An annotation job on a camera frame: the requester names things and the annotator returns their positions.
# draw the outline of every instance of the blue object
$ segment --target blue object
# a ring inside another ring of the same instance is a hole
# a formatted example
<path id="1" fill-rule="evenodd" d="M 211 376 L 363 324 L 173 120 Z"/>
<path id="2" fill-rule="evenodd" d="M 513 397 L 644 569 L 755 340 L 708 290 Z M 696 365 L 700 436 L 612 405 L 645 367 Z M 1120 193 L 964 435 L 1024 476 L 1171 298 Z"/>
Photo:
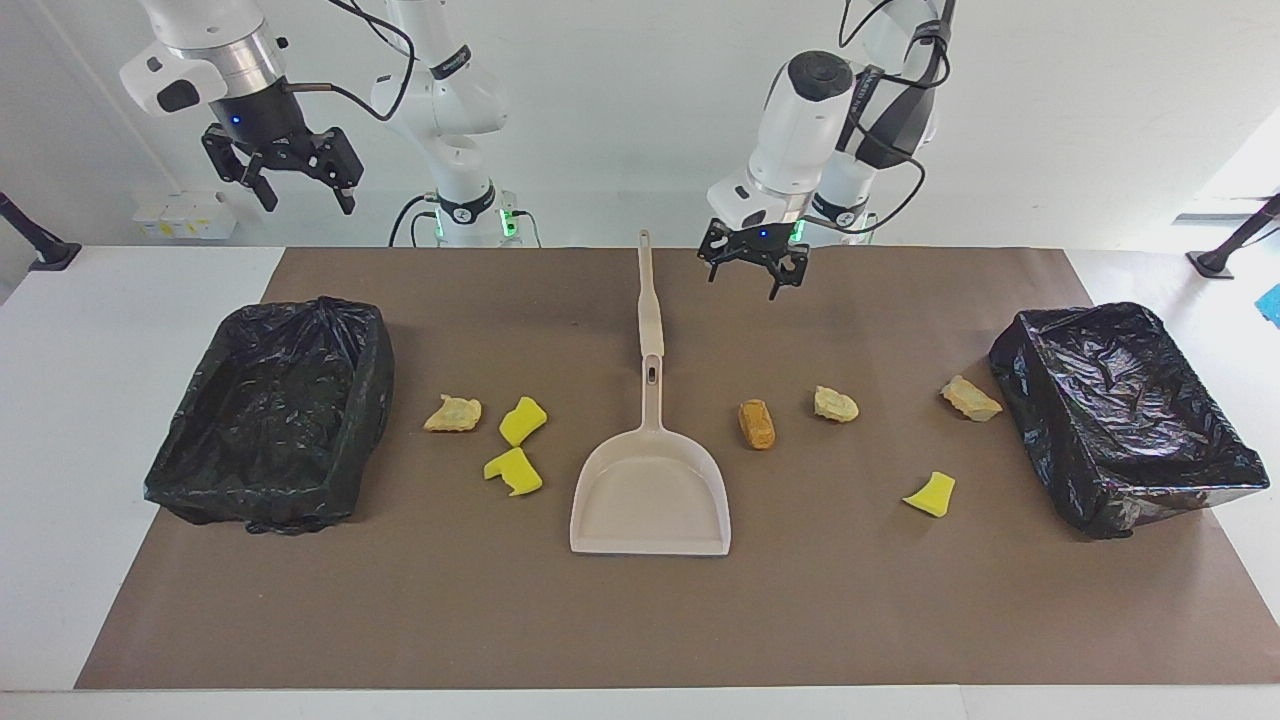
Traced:
<path id="1" fill-rule="evenodd" d="M 1280 328 L 1280 284 L 1275 286 L 1266 295 L 1258 299 L 1254 305 L 1262 316 L 1271 320 L 1271 324 Z"/>

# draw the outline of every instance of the green indicator light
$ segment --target green indicator light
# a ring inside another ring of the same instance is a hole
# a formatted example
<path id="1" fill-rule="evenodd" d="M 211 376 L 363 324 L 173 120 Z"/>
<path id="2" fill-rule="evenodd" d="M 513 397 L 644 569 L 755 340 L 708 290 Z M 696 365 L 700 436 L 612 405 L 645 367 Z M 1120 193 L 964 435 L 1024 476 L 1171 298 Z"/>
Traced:
<path id="1" fill-rule="evenodd" d="M 498 209 L 498 215 L 502 218 L 502 233 L 507 237 L 515 237 L 520 232 L 520 225 L 516 224 L 516 218 L 511 217 L 511 213 L 506 208 Z"/>

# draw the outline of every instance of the sponge piece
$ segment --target sponge piece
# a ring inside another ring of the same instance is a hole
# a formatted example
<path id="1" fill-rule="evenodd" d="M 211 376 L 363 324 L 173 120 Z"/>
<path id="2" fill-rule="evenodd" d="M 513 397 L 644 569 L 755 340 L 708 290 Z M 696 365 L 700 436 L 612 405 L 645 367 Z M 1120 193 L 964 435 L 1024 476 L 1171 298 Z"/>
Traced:
<path id="1" fill-rule="evenodd" d="M 769 407 L 763 400 L 748 400 L 739 405 L 737 424 L 742 428 L 746 443 L 755 450 L 768 450 L 778 438 L 773 429 L 773 418 L 769 416 Z"/>
<path id="2" fill-rule="evenodd" d="M 480 421 L 480 401 L 442 395 L 444 405 L 426 419 L 424 430 L 431 433 L 465 433 Z"/>
<path id="3" fill-rule="evenodd" d="M 534 470 L 525 451 L 518 447 L 513 447 L 484 464 L 484 479 L 492 480 L 498 475 L 502 475 L 502 482 L 511 487 L 508 497 L 529 495 L 543 487 L 543 478 L 538 470 Z"/>
<path id="4" fill-rule="evenodd" d="M 929 482 L 924 483 L 919 492 L 911 497 L 904 497 L 902 502 L 934 518 L 941 518 L 947 514 L 947 509 L 951 506 L 951 491 L 955 487 L 956 480 L 951 475 L 933 473 L 929 475 Z"/>
<path id="5" fill-rule="evenodd" d="M 527 395 L 520 398 L 516 409 L 507 413 L 498 425 L 498 432 L 507 439 L 511 447 L 520 447 L 525 438 L 534 430 L 547 424 L 547 411 L 543 410 L 532 397 Z"/>

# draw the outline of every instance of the dustpan handle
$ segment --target dustpan handle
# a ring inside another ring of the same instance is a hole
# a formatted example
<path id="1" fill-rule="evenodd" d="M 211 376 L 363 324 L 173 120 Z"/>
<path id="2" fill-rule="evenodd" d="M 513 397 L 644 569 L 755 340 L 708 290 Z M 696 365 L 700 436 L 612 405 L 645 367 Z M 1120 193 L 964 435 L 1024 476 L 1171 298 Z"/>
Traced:
<path id="1" fill-rule="evenodd" d="M 640 231 L 640 301 L 636 304 L 640 318 L 640 356 L 663 356 L 666 348 L 662 341 L 662 307 L 658 305 L 658 292 L 653 287 L 653 249 L 649 245 L 649 231 Z"/>
<path id="2" fill-rule="evenodd" d="M 644 404 L 640 409 L 640 428 L 662 429 L 662 355 L 644 357 Z"/>

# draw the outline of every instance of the white table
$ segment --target white table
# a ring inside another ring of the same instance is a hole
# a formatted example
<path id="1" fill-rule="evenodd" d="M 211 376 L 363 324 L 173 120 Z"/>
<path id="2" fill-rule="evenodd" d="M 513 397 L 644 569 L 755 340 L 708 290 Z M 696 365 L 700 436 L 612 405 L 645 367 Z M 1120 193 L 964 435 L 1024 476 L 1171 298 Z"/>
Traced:
<path id="1" fill-rule="evenodd" d="M 0 306 L 0 717 L 1274 717 L 1270 687 L 72 692 L 155 506 L 141 482 L 218 323 L 257 302 L 280 249 L 87 247 Z M 1275 471 L 1280 329 L 1253 301 L 1280 254 L 1208 282 L 1167 256 L 1070 252 L 1097 302 L 1156 310 Z M 1275 492 L 1217 511 L 1280 616 Z"/>

